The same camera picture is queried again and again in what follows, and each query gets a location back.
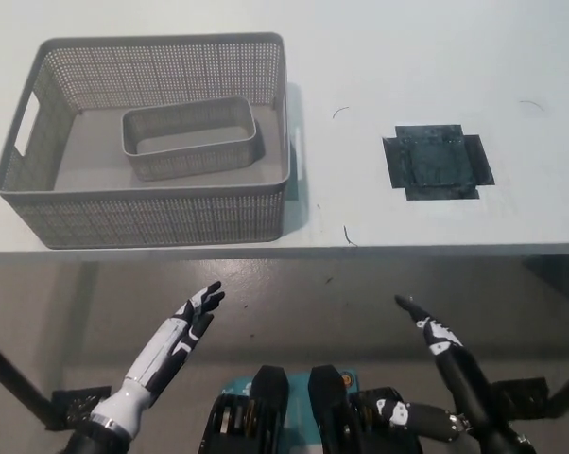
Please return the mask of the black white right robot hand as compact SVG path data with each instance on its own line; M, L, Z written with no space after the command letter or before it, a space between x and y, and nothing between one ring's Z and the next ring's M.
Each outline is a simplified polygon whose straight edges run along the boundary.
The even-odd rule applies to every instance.
M456 410L372 398L369 405L379 419L391 427L444 443L466 433L478 441L482 453L533 453L530 441L510 426L497 406L490 382L456 334L411 299L396 295L394 300L422 331Z

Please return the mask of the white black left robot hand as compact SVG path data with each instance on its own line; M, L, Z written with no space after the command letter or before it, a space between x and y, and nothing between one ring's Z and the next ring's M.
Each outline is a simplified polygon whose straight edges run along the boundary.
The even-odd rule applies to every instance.
M125 374L121 388L91 411L91 421L131 441L152 407L213 321L225 297L221 283L203 288L161 324Z

